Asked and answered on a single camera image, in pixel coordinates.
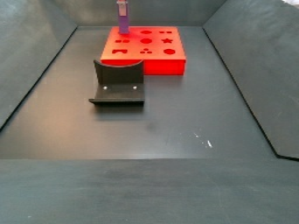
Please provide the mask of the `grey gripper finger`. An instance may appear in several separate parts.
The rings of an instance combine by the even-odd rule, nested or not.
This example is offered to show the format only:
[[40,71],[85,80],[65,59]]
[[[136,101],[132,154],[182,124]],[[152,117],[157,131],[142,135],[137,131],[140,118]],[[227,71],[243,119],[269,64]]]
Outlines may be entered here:
[[117,5],[118,16],[125,17],[126,16],[126,0],[117,0],[116,5]]

